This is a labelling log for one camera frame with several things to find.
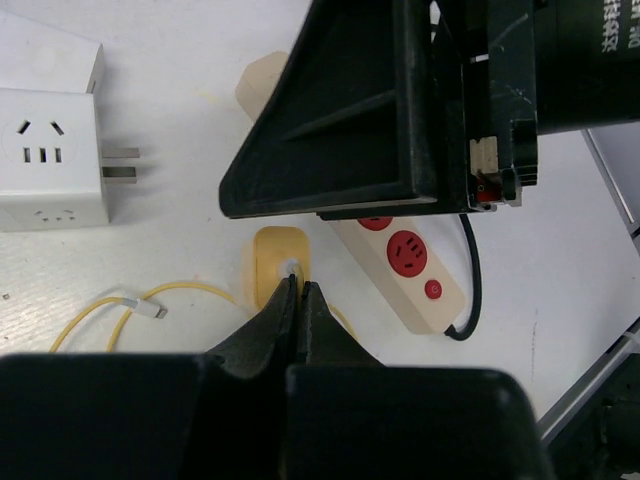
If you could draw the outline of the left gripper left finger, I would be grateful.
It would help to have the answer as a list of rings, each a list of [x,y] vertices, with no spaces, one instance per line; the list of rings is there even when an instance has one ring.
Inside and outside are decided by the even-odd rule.
[[[275,479],[298,288],[204,353],[1,361],[5,479]]]

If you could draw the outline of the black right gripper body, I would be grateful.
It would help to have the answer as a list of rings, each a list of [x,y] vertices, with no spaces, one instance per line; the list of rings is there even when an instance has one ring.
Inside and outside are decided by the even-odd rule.
[[[636,1],[440,1],[432,51],[462,88],[466,209],[517,205],[538,139],[639,119]]]

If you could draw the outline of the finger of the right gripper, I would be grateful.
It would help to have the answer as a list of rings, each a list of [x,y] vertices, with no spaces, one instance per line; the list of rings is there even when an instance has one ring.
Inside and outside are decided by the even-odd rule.
[[[314,1],[219,186],[230,218],[468,212],[426,1]]]

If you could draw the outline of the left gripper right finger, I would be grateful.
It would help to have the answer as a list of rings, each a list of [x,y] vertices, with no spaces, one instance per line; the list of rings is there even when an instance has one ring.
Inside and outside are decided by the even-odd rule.
[[[550,479],[529,399],[502,371],[378,364],[305,286],[286,372],[288,479]],[[337,347],[346,347],[339,353]]]

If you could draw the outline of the beige red power strip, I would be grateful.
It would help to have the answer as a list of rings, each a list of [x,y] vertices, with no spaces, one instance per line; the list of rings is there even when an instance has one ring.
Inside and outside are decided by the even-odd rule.
[[[331,228],[413,334],[442,334],[467,305],[443,262],[406,217],[331,221]]]

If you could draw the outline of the yellow usb charger plug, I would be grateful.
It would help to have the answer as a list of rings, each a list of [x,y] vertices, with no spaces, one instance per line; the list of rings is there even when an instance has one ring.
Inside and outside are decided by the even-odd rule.
[[[282,279],[311,279],[311,247],[306,233],[291,226],[258,230],[242,252],[242,301],[251,311],[264,308]]]

